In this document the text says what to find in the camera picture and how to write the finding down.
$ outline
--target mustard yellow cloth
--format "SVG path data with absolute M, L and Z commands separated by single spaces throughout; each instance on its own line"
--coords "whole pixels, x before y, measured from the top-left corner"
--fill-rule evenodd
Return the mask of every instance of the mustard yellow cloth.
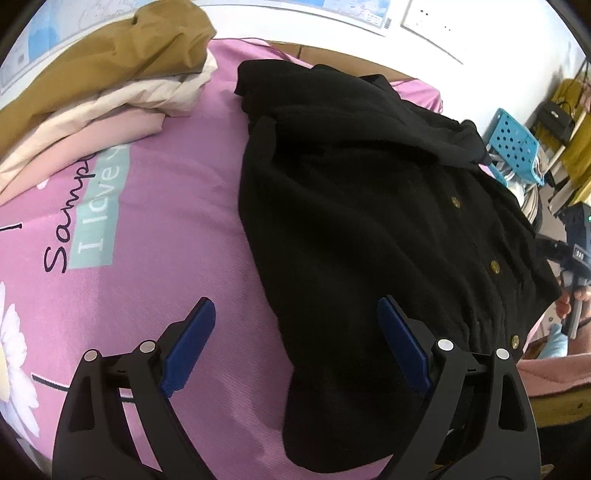
M 579 81 L 565 80 L 556 90 L 552 101 L 559 104 L 565 102 L 562 109 L 568 113 L 574 112 L 574 117 L 579 118 L 583 109 L 577 103 L 582 87 Z M 561 147 L 560 142 L 542 125 L 536 127 L 535 136 L 542 145 L 550 147 L 554 152 Z M 575 188 L 585 185 L 591 179 L 591 115 L 585 118 L 579 131 L 560 156 L 560 161 L 566 168 Z
M 190 0 L 158 0 L 72 45 L 0 110 L 0 158 L 56 110 L 130 80 L 201 72 L 215 35 Z
M 567 425 L 591 415 L 591 387 L 530 398 L 530 403 L 538 428 Z

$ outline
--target pink bedsheet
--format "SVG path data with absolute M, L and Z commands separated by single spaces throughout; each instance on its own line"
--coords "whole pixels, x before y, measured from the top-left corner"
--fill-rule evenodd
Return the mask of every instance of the pink bedsheet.
M 81 160 L 0 207 L 0 342 L 11 389 L 2 412 L 51 457 L 62 390 L 84 351 L 129 352 L 208 296 L 217 325 L 172 404 L 213 473 L 374 478 L 385 460 L 321 475 L 285 456 L 292 367 L 238 217 L 248 122 L 233 93 L 240 62 L 285 56 L 238 40 L 210 48 L 219 69 L 193 116 L 167 118 L 160 135 Z M 418 80 L 397 88 L 440 105 Z M 140 455 L 157 467 L 133 407 L 126 412 Z

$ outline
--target blue perforated crate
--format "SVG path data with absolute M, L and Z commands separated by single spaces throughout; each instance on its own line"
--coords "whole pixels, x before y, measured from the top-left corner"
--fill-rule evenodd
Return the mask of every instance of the blue perforated crate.
M 523 125 L 499 108 L 498 123 L 491 135 L 490 147 L 495 150 L 511 169 L 529 183 L 544 184 L 544 178 L 535 170 L 535 158 L 539 143 Z

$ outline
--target black coat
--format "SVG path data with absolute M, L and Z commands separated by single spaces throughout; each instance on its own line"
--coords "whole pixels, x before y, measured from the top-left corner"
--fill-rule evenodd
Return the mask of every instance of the black coat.
M 462 349 L 519 358 L 557 282 L 513 195 L 480 171 L 473 123 L 401 100 L 382 76 L 280 60 L 243 62 L 236 93 L 251 120 L 239 212 L 295 368 L 287 456 L 319 472 L 383 458 L 421 398 L 378 299 Z

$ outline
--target wall socket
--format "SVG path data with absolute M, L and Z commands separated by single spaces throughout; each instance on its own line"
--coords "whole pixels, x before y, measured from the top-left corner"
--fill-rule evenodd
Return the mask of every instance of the wall socket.
M 469 2 L 458 0 L 411 0 L 402 27 L 425 38 L 460 63 L 466 63 L 470 38 L 462 25 L 472 14 L 466 11 L 468 5 Z

